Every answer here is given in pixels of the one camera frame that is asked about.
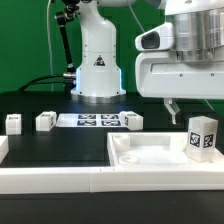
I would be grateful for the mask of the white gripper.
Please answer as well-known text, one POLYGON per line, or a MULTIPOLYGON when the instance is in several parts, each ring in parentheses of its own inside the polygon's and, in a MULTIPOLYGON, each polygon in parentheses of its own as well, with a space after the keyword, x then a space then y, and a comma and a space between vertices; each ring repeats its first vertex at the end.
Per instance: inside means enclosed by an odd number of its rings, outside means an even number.
POLYGON ((143 97, 165 98, 164 105, 177 124, 180 112, 173 98, 224 99, 224 51, 210 61, 183 63, 176 53, 141 53, 135 63, 138 92, 143 97))

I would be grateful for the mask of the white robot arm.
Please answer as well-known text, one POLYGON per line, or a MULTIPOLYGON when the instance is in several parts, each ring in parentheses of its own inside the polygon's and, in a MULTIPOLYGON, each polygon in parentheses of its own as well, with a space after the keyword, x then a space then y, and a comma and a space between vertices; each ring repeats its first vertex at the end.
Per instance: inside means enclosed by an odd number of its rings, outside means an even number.
MULTIPOLYGON (((136 0, 64 0, 79 8, 82 63, 76 73, 76 98, 96 102, 123 93, 116 66, 116 28, 102 18, 99 7, 121 7, 136 0)), ((224 100, 224 0, 147 0, 165 12, 165 22, 135 39, 137 91, 162 98, 172 116, 175 100, 224 100)))

